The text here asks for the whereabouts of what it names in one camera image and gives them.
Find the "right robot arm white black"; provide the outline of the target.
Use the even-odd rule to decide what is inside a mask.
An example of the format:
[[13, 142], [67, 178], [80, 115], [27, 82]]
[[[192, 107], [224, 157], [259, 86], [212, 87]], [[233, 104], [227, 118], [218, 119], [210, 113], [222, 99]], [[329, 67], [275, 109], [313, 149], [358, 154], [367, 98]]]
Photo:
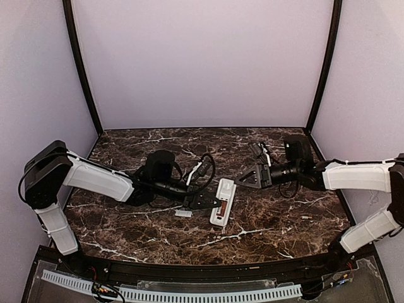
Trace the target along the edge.
[[391, 203], [344, 232], [334, 251], [352, 254], [403, 226], [403, 155], [373, 162], [315, 162], [307, 137], [292, 135], [283, 142], [284, 163], [272, 161], [264, 143], [251, 143], [249, 147], [260, 163], [236, 177], [235, 183], [265, 189], [296, 181], [313, 191], [363, 189], [389, 193]]

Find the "white remote control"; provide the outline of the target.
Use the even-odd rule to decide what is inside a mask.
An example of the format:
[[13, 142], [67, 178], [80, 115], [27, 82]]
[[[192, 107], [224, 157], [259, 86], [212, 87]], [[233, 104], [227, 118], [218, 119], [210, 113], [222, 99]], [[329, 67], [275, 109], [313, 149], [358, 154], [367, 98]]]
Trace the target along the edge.
[[222, 203], [213, 208], [210, 223], [219, 227], [226, 227], [232, 209], [237, 185], [233, 180], [222, 178], [219, 181], [216, 198]]

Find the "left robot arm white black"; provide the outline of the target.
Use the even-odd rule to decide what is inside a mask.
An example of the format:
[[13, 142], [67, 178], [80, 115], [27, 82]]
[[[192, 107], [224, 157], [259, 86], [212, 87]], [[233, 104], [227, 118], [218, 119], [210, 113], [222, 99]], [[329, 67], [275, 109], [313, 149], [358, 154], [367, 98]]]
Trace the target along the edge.
[[202, 156], [186, 182], [172, 177], [175, 170], [182, 172], [175, 155], [167, 150], [149, 154], [143, 166], [128, 174], [82, 158], [69, 151], [65, 142], [55, 140], [25, 165], [18, 195], [36, 213], [57, 250], [69, 256], [78, 253], [80, 245], [58, 202], [62, 186], [84, 189], [133, 206], [151, 203], [156, 196], [179, 201], [191, 210], [221, 206], [222, 202], [206, 189], [209, 181], [202, 186], [192, 182], [208, 170], [216, 170], [210, 154]]

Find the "white battery cover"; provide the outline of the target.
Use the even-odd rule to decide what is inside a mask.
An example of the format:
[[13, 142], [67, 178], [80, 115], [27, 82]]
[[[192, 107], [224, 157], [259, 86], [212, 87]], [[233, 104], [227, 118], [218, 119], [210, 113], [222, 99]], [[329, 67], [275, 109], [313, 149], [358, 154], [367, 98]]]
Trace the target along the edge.
[[192, 211], [187, 210], [176, 210], [175, 216], [177, 217], [184, 217], [184, 218], [191, 218], [193, 215]]

